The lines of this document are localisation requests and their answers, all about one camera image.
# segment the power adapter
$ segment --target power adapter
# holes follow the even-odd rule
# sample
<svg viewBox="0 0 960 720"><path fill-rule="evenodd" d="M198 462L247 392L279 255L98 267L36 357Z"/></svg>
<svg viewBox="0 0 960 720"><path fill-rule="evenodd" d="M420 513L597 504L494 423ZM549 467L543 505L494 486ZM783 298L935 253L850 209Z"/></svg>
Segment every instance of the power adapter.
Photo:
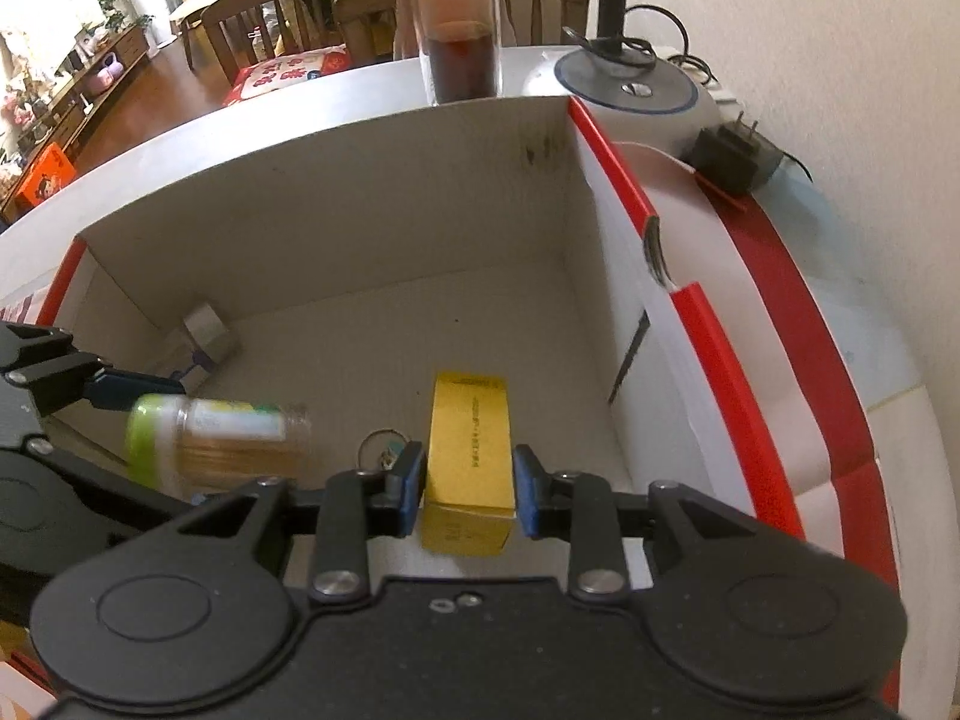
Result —
<svg viewBox="0 0 960 720"><path fill-rule="evenodd" d="M735 122L705 127L683 160L715 189L731 199L760 189L782 160L784 153L757 132L757 122Z"/></svg>

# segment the green jar lid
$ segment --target green jar lid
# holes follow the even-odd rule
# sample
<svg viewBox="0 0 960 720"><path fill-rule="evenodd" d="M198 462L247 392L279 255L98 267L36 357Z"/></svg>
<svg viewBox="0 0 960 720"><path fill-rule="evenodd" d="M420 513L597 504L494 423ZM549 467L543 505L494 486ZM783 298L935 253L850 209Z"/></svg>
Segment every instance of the green jar lid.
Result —
<svg viewBox="0 0 960 720"><path fill-rule="evenodd" d="M133 482L171 495L181 494L174 465L176 419L187 398L143 395L127 418L127 460Z"/></svg>

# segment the jar label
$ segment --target jar label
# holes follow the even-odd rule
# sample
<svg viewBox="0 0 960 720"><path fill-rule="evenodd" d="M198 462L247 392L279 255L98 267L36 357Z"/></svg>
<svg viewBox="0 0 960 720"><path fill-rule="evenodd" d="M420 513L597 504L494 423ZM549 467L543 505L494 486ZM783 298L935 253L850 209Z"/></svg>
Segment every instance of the jar label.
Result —
<svg viewBox="0 0 960 720"><path fill-rule="evenodd" d="M190 408L190 432L210 439L270 440L287 437L286 419L273 406L198 400Z"/></svg>

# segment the small box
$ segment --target small box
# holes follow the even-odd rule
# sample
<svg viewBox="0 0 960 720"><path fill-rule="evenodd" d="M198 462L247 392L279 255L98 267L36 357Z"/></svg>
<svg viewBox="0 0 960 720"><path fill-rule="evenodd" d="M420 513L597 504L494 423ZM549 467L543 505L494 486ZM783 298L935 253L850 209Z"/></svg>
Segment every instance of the small box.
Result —
<svg viewBox="0 0 960 720"><path fill-rule="evenodd" d="M506 382L438 375L427 458L421 543L448 555L498 555L514 523Z"/></svg>
<svg viewBox="0 0 960 720"><path fill-rule="evenodd" d="M64 155L64 151L56 143L50 143L27 168L27 175L20 185L20 194L32 206L37 207L76 177L77 171Z"/></svg>

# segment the yellow box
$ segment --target yellow box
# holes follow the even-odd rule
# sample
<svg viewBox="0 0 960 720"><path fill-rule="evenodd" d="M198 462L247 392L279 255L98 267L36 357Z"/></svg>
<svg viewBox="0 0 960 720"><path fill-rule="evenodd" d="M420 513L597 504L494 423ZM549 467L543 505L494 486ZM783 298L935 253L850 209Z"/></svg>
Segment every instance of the yellow box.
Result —
<svg viewBox="0 0 960 720"><path fill-rule="evenodd" d="M421 543L448 555L498 555L513 523L507 384L443 372L433 391Z"/></svg>

